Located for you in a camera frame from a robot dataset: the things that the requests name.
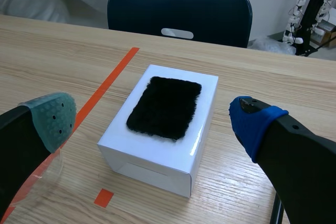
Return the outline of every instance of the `white plastic bag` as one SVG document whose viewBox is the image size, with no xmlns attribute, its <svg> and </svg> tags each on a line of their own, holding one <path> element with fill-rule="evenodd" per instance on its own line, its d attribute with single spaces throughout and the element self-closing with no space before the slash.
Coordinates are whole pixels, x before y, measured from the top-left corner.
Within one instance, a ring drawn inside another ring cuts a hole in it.
<svg viewBox="0 0 336 224">
<path fill-rule="evenodd" d="M 277 52 L 279 54 L 287 55 L 295 55 L 296 53 L 295 47 L 287 43 L 278 42 L 268 37 L 256 39 L 248 48 L 267 52 Z"/>
</svg>

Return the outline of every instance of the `blue rubber tip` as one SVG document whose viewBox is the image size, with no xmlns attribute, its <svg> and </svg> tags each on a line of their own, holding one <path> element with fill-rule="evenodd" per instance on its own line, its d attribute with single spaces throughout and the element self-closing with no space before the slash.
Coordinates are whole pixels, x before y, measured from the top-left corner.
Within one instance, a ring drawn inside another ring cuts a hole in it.
<svg viewBox="0 0 336 224">
<path fill-rule="evenodd" d="M 247 154 L 256 163 L 258 150 L 266 130 L 275 119 L 288 114 L 288 111 L 270 106 L 255 113 L 246 113 L 240 106 L 241 98 L 251 97 L 236 97 L 230 104 L 232 129 L 240 138 Z"/>
</svg>

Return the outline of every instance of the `wooden table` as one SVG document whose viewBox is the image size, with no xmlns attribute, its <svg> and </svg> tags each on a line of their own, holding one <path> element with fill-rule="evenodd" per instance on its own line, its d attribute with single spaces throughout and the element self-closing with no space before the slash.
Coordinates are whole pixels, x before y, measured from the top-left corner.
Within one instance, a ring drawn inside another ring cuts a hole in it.
<svg viewBox="0 0 336 224">
<path fill-rule="evenodd" d="M 336 62 L 0 16 L 0 113 L 70 93 L 77 111 L 132 47 L 116 81 L 62 149 L 54 189 L 6 223 L 269 223 L 274 189 L 234 137 L 228 106 L 250 95 L 336 141 Z M 149 64 L 219 76 L 215 113 L 191 199 L 112 172 L 97 142 Z M 93 202 L 104 188 L 106 208 Z"/>
</svg>

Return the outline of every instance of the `white box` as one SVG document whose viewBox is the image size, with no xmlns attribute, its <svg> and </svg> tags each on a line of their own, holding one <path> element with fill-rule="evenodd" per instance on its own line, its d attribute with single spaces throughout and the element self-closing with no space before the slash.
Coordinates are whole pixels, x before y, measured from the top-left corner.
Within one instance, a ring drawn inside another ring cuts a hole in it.
<svg viewBox="0 0 336 224">
<path fill-rule="evenodd" d="M 154 76 L 196 82 L 202 90 L 182 139 L 130 131 L 126 121 Z M 190 197 L 214 111 L 217 76 L 150 65 L 98 142 L 112 170 L 150 185 Z"/>
</svg>

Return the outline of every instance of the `chair handle hole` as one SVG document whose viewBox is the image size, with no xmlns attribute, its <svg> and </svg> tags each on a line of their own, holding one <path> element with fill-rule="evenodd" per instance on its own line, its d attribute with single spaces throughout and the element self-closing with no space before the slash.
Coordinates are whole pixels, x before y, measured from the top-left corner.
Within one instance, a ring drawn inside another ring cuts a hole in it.
<svg viewBox="0 0 336 224">
<path fill-rule="evenodd" d="M 162 28 L 161 33 L 164 36 L 170 36 L 175 38 L 182 38 L 182 39 L 193 39 L 194 34 L 191 31 L 184 31 L 172 28 Z"/>
</svg>

